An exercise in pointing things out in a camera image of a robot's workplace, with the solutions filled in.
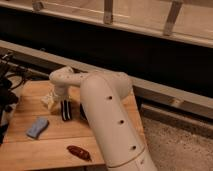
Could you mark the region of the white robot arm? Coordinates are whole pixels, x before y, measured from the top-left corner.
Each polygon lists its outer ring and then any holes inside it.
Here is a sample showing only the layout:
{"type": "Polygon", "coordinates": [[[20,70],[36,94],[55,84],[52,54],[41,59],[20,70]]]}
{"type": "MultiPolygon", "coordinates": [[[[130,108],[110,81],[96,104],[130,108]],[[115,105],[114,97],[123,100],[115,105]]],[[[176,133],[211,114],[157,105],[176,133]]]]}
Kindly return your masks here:
{"type": "Polygon", "coordinates": [[[157,171],[121,100],[132,83],[123,72],[72,72],[71,67],[49,76],[54,97],[65,98],[70,86],[80,88],[80,102],[108,171],[157,171]]]}

